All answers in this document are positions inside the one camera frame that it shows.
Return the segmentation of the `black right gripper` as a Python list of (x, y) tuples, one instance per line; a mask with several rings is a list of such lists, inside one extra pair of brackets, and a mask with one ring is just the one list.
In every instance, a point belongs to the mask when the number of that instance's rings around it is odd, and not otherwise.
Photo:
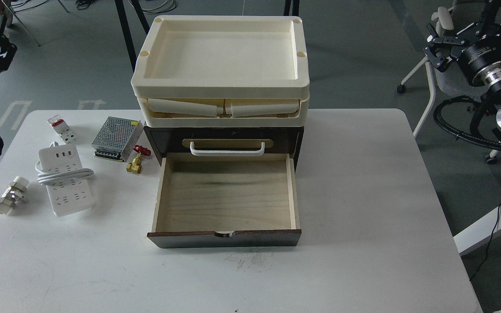
[(456, 62), (463, 73), (490, 72), (489, 23), (472, 23), (453, 36), (439, 36), (431, 24), (428, 28), (423, 52), (434, 69), (444, 73)]

